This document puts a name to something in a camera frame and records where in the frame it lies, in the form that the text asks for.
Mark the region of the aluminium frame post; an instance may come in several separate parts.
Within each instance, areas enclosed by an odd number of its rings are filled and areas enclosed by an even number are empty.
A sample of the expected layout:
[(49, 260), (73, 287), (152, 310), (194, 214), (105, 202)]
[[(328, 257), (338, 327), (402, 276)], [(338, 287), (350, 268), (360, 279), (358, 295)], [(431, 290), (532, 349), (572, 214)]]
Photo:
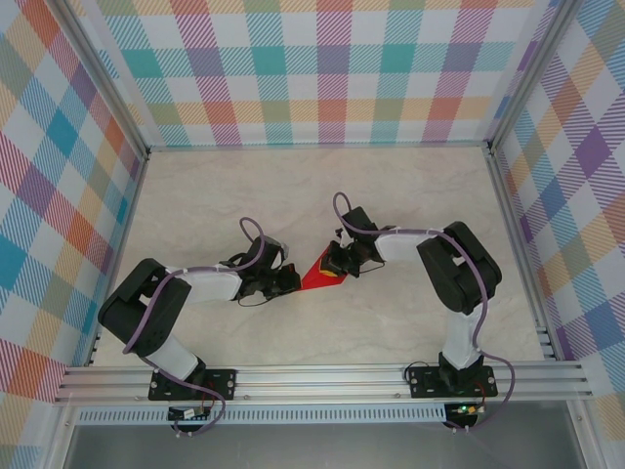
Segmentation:
[(116, 119), (124, 136), (128, 139), (131, 147), (141, 156), (143, 161), (149, 160), (150, 150), (141, 135), (130, 111), (118, 93), (110, 74), (98, 54), (97, 49), (91, 43), (79, 18), (67, 0), (45, 0), (62, 31), (74, 48), (78, 58), (90, 75), (94, 85), (102, 94), (111, 114)]
[(485, 133), (487, 158), (496, 155), (512, 132), (529, 95), (543, 76), (583, 1), (536, 0), (537, 12), (531, 14), (521, 35), (520, 50), (513, 54), (510, 81)]

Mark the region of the aluminium back rail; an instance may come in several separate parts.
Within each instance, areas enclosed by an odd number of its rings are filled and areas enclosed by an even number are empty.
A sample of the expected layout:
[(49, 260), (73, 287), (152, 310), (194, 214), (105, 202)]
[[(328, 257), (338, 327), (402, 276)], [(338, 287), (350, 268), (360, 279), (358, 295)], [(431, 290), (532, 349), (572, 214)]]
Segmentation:
[(231, 146), (153, 146), (151, 153), (159, 152), (190, 152), (217, 150), (269, 150), (269, 149), (382, 149), (382, 148), (488, 148), (484, 141), (451, 141), (451, 142), (408, 142), (408, 143), (331, 143), (331, 144), (274, 144), (274, 145), (231, 145)]

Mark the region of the aluminium mounting rail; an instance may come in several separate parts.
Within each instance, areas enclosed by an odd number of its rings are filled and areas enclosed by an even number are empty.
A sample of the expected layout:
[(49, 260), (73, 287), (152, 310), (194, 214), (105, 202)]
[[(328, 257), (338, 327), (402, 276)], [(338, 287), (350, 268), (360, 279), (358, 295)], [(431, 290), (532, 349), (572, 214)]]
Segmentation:
[[(489, 384), (497, 386), (500, 402), (575, 401), (593, 397), (578, 362), (519, 362), (516, 376), (501, 364), (492, 366)], [(134, 367), (72, 367), (57, 392), (57, 405), (130, 405), (148, 403), (152, 370)], [(236, 404), (377, 404), (410, 401), (422, 379), (402, 364), (278, 365), (237, 368)]]

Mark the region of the red square paper sheet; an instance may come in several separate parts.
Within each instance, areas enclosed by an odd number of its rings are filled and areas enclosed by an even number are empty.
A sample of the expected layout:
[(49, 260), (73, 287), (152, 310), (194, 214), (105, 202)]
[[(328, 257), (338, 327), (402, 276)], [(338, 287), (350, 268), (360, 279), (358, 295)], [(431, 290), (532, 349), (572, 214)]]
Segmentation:
[(317, 260), (313, 263), (311, 268), (302, 278), (302, 289), (303, 290), (311, 290), (317, 288), (330, 287), (335, 285), (342, 284), (346, 276), (342, 277), (329, 277), (324, 275), (320, 271), (320, 264), (323, 256), (327, 253), (327, 249), (325, 249), (322, 254), (317, 258)]

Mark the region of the grey metal panel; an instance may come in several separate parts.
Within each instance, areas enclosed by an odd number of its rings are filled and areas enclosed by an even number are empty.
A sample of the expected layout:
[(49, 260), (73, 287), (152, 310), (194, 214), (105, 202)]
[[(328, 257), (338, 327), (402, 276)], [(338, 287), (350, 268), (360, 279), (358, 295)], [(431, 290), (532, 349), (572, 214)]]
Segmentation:
[(479, 437), (410, 424), (222, 426), (193, 439), (165, 427), (81, 426), (63, 469), (586, 469), (563, 437)]

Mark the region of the aluminium side rail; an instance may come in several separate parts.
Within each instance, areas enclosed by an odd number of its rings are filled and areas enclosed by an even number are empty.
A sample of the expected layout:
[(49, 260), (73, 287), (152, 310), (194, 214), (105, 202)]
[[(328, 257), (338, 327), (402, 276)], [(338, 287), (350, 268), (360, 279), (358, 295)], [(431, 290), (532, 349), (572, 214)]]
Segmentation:
[(520, 274), (525, 297), (529, 305), (529, 310), (533, 316), (536, 328), (547, 328), (556, 352), (556, 361), (558, 361), (562, 358), (559, 350), (559, 345), (557, 343), (557, 340), (553, 337), (551, 320), (548, 316), (546, 303), (543, 298), (542, 291), (539, 287), (538, 280), (530, 265), (528, 251), (524, 244), (524, 236), (521, 229), (521, 224), (516, 218), (513, 200), (508, 192), (501, 166), (497, 157), (491, 149), (487, 148), (484, 150), (484, 157), (489, 178), (494, 188), (500, 210), (502, 212), (504, 224)]
[[(112, 264), (110, 265), (110, 272), (109, 272), (109, 276), (108, 276), (108, 281), (106, 284), (106, 289), (104, 292), (104, 297), (103, 300), (106, 300), (108, 298), (108, 296), (114, 291), (115, 289), (115, 282), (116, 282), (116, 278), (121, 266), (121, 260), (123, 257), (123, 253), (127, 244), (127, 240), (128, 240), (128, 236), (130, 234), (131, 231), (131, 227), (132, 227), (132, 223), (133, 223), (133, 219), (137, 210), (137, 205), (141, 196), (141, 192), (143, 189), (143, 185), (144, 185), (144, 181), (146, 178), (146, 172), (147, 172), (147, 168), (150, 162), (150, 158), (151, 158), (151, 150), (149, 149), (147, 151), (146, 157), (143, 159), (141, 166), (140, 166), (140, 171), (138, 173), (138, 179), (137, 179), (137, 183), (135, 186), (135, 189), (133, 191), (132, 194), (132, 198), (130, 201), (130, 205), (128, 206), (128, 210), (125, 214), (124, 217), (124, 224), (123, 224), (123, 230), (121, 232), (121, 237), (120, 237), (120, 242), (118, 247), (116, 248), (116, 250), (114, 251), (114, 256), (112, 258)], [(94, 319), (92, 321), (91, 324), (91, 328), (89, 330), (89, 334), (87, 336), (88, 338), (88, 343), (87, 343), (87, 348), (85, 350), (84, 353), (84, 357), (83, 360), (81, 362), (82, 366), (87, 366), (87, 362), (89, 359), (89, 355), (91, 353), (91, 349), (92, 349), (92, 344), (94, 342), (94, 338), (97, 332), (102, 330), (102, 327), (99, 323), (98, 320), (98, 314), (99, 314), (99, 310), (100, 307), (98, 307), (95, 311), (95, 315), (94, 315)]]

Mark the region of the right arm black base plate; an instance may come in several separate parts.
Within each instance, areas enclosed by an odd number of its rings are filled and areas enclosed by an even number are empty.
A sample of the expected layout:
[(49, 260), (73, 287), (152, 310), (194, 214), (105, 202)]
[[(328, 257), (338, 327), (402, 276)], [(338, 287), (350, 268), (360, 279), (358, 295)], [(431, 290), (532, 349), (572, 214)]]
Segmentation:
[(498, 389), (491, 366), (482, 367), (465, 384), (450, 386), (440, 377), (438, 366), (410, 366), (403, 372), (412, 399), (493, 398)]

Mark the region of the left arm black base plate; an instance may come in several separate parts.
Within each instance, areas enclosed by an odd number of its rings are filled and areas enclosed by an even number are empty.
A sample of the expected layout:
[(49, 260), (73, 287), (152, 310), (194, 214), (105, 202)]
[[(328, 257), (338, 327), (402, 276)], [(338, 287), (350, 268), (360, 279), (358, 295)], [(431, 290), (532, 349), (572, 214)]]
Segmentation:
[[(200, 366), (187, 378), (187, 383), (210, 389), (220, 394), (226, 401), (231, 401), (234, 397), (236, 374), (235, 369), (210, 369)], [(166, 377), (161, 371), (155, 371), (151, 375), (147, 392), (147, 398), (150, 401), (199, 402), (203, 397), (203, 391), (178, 384)]]

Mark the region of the small black circuit board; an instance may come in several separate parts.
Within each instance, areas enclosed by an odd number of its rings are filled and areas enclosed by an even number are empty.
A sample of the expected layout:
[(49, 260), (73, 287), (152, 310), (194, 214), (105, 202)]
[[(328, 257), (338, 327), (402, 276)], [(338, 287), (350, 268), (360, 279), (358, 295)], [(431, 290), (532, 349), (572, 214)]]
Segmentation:
[(171, 422), (199, 422), (206, 421), (210, 415), (210, 407), (170, 406), (167, 411), (167, 420)]

